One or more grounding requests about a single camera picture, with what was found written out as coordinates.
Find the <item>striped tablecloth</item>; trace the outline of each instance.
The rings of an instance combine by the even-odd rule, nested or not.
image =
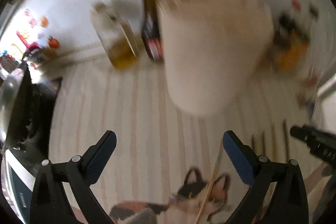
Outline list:
[[[124,200],[167,204],[184,182],[191,166],[209,180],[223,133],[233,130],[241,141],[261,153],[265,131],[266,155],[272,159],[272,125],[276,131],[277,161],[285,161],[282,122],[288,127],[308,122],[299,110],[299,85],[275,75],[254,77],[245,91],[221,113],[199,118],[182,113],[169,98],[163,65],[139,64],[116,72],[108,59],[75,64],[62,71],[63,83],[57,98],[51,136],[53,163],[82,155],[106,130],[116,133],[118,143],[99,181],[91,186],[106,212]],[[303,176],[320,161],[306,146],[290,138],[290,157],[298,160]],[[228,204],[234,209],[246,193],[244,185],[223,153],[219,174],[231,175]],[[76,201],[66,187],[70,203]],[[220,220],[230,212],[223,212]]]

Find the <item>cat ear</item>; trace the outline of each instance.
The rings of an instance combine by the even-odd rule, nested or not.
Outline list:
[[[197,181],[202,181],[202,175],[197,167],[191,167],[185,176],[184,184],[191,184]]]
[[[215,180],[214,185],[219,186],[223,190],[228,190],[230,186],[230,175],[223,174]]]

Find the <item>blue gripper pad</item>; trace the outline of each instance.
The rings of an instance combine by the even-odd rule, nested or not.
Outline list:
[[[117,136],[113,131],[106,131],[96,145],[92,145],[83,155],[82,169],[87,185],[95,184],[105,165],[117,146]]]
[[[231,130],[226,131],[223,135],[223,147],[242,182],[250,186],[253,185],[258,163],[252,149],[243,145]]]

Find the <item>metal screw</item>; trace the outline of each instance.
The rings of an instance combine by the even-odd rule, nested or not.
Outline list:
[[[42,161],[42,165],[43,165],[43,166],[47,166],[48,164],[49,164],[49,160],[43,160],[43,161]]]
[[[76,156],[73,156],[71,160],[72,160],[73,162],[79,162],[80,159],[81,159],[81,156],[76,155]]]
[[[298,162],[297,162],[297,160],[291,160],[291,164],[297,166]]]
[[[266,156],[264,156],[264,155],[261,155],[261,156],[259,156],[259,160],[261,162],[266,162],[266,161],[268,161],[268,158]]]

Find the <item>calico cat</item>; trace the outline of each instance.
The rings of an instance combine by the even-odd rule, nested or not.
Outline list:
[[[169,203],[169,208],[165,213],[165,223],[193,224],[205,198],[206,185],[207,181],[203,180],[199,169],[190,168],[184,184]],[[222,174],[215,180],[199,224],[211,223],[213,215],[226,209],[229,186],[230,176],[228,174]]]

